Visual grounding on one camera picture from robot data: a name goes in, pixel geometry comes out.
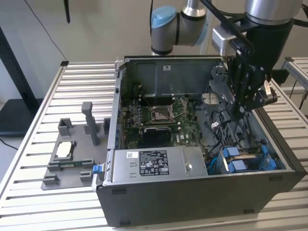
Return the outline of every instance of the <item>cable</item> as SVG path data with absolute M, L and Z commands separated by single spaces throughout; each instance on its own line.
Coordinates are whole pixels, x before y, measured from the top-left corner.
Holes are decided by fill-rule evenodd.
M 1 141 L 4 145 L 6 145 L 6 146 L 8 146 L 8 147 L 10 147 L 10 148 L 13 148 L 13 149 L 15 149 L 15 150 L 18 150 L 18 148 L 15 148 L 14 146 L 11 146 L 11 145 L 7 144 L 7 143 L 4 142 L 1 138 L 0 138 L 0 141 Z
M 249 121 L 249 118 L 248 118 L 248 115 L 247 115 L 247 114 L 245 114 L 244 117 L 246 118 L 247 126 L 248 126 L 248 131 L 249 131 L 248 142 L 249 142 L 249 144 L 251 144 L 251 136 L 253 135 L 253 133 L 252 133 L 250 121 Z
M 229 13 L 229 12 L 225 12 L 225 11 L 219 11 L 223 16 L 227 16 L 227 17 L 234 17 L 234 16 L 239 16 L 242 15 L 242 13 Z
M 150 7 L 150 35 L 152 36 L 152 12 L 153 12 L 153 0 L 151 1 Z
M 39 18 L 36 16 L 36 14 L 34 13 L 34 11 L 32 10 L 31 6 L 29 5 L 29 3 L 24 0 L 25 3 L 28 5 L 30 11 L 33 13 L 33 15 L 37 18 L 38 22 L 41 24 L 41 26 L 44 28 L 44 30 L 46 31 L 49 39 L 51 40 L 51 42 L 55 45 L 55 47 L 58 49 L 58 51 L 61 53 L 61 55 L 63 56 L 63 58 L 67 61 L 67 58 L 64 56 L 64 54 L 62 53 L 62 51 L 60 50 L 60 48 L 57 46 L 57 44 L 55 44 L 55 42 L 52 40 L 50 34 L 48 33 L 48 31 L 46 30 L 46 28 L 44 27 L 43 23 L 39 20 Z
M 233 121 L 232 120 L 226 120 L 223 123 L 221 123 L 220 126 L 223 127 L 223 126 L 225 126 L 226 124 L 228 124 L 230 122 L 233 122 Z M 217 144 L 215 144 L 213 146 L 213 148 L 208 153 L 210 154 L 218 145 L 220 145 L 221 142 L 222 142 L 222 133 L 221 133 L 221 137 L 220 137 L 219 141 L 217 142 Z
M 235 138 L 235 141 L 240 146 L 240 148 L 242 148 L 242 145 L 240 144 L 240 142 L 235 137 L 235 132 L 236 132 L 237 127 L 239 126 L 239 123 L 240 123 L 240 120 L 238 120 L 237 123 L 236 123 L 235 129 L 234 129 L 234 132 L 233 132 L 233 137 Z
M 294 83 L 294 85 L 292 87 L 292 90 L 291 90 L 291 93 L 290 93 L 290 98 L 292 97 L 292 94 L 293 94 L 293 91 L 294 91 L 296 83 L 297 83 L 297 80 L 295 80 L 295 83 Z
M 305 100 L 302 100 L 302 101 L 300 102 L 300 106 L 299 106 L 299 108 L 298 108 L 299 110 L 301 110 L 301 109 L 302 109 L 303 104 L 304 104 L 304 101 L 305 101 Z
M 308 18 L 308 6 L 305 4 L 302 4 L 302 10 L 304 11 L 306 17 Z M 296 26 L 301 26 L 301 27 L 308 27 L 308 22 L 299 20 L 299 19 L 294 19 L 294 25 Z

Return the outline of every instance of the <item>black stand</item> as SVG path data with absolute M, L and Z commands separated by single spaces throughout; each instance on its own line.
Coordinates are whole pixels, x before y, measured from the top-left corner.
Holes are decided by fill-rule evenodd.
M 42 100 L 38 102 L 34 97 L 1 27 L 0 58 L 22 97 L 22 100 L 8 100 L 0 111 L 0 136 L 24 136 Z

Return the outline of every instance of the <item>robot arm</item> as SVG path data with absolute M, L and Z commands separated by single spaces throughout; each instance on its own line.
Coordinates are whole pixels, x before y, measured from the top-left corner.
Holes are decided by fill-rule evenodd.
M 277 101 L 269 86 L 277 63 L 298 14 L 302 0 L 246 0 L 242 15 L 225 18 L 210 2 L 201 2 L 221 25 L 213 30 L 212 44 L 221 55 L 228 56 L 229 86 L 234 95 L 231 115 L 235 119 L 245 111 Z
M 167 55 L 173 45 L 193 46 L 206 34 L 206 9 L 220 20 L 213 29 L 212 44 L 228 56 L 229 86 L 234 95 L 230 114 L 234 119 L 245 111 L 277 101 L 269 86 L 277 63 L 303 0 L 246 0 L 243 14 L 227 19 L 211 0 L 188 0 L 181 13 L 162 7 L 152 14 L 152 51 Z

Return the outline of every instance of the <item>slotted aluminum table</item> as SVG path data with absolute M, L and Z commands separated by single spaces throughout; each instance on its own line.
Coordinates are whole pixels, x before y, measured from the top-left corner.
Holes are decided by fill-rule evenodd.
M 96 121 L 111 116 L 114 63 L 70 63 L 61 67 L 18 153 L 0 185 L 0 230 L 105 231 L 107 226 L 91 187 L 41 190 L 60 118 L 85 123 L 83 101 L 93 102 Z M 279 96 L 265 108 L 308 171 L 308 121 L 273 83 Z M 126 230 L 308 230 L 308 177 L 275 196 L 258 215 L 157 224 Z

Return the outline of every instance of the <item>barcode label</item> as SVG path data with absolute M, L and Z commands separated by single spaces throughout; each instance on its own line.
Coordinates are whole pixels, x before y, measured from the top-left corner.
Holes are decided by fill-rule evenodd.
M 127 152 L 127 158 L 138 158 L 138 152 Z

